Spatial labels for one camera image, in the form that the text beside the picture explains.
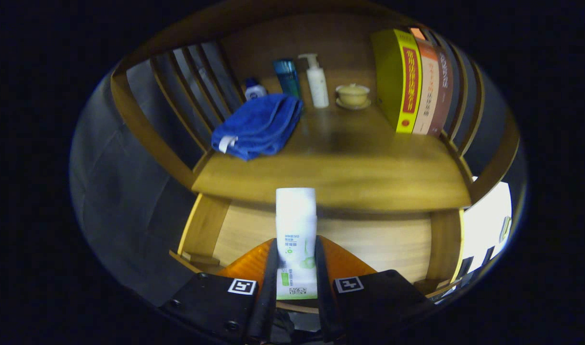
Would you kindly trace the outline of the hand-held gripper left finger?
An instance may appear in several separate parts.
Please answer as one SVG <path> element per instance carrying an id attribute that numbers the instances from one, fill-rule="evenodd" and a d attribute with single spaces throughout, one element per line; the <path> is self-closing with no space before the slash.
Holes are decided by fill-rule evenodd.
<path id="1" fill-rule="evenodd" d="M 278 268 L 277 240 L 271 239 L 216 274 L 194 274 L 159 310 L 200 345 L 268 343 Z"/>

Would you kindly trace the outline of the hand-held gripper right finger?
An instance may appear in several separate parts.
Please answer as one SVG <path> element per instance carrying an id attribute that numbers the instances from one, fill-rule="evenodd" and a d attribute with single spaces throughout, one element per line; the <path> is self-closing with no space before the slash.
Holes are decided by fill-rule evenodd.
<path id="1" fill-rule="evenodd" d="M 435 303 L 394 269 L 378 272 L 334 241 L 315 241 L 317 303 L 326 342 L 391 344 L 435 312 Z"/>

